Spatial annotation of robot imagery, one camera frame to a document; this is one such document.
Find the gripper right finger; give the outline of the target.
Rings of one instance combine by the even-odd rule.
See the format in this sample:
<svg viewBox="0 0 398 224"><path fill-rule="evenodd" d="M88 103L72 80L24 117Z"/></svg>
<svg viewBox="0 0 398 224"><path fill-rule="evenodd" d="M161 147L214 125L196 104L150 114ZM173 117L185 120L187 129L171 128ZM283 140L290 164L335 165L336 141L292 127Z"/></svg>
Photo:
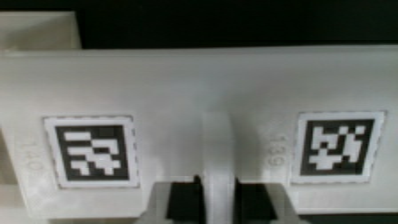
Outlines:
<svg viewBox="0 0 398 224"><path fill-rule="evenodd" d="M301 224L290 196L280 183L237 182L235 224Z"/></svg>

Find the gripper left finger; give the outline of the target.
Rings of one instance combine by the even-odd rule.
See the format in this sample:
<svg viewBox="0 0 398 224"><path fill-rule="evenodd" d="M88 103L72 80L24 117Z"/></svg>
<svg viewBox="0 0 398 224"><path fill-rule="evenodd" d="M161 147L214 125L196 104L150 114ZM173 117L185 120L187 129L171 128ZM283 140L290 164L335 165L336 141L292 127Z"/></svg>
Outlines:
<svg viewBox="0 0 398 224"><path fill-rule="evenodd" d="M153 185L141 224L207 224L205 187L201 177L189 182Z"/></svg>

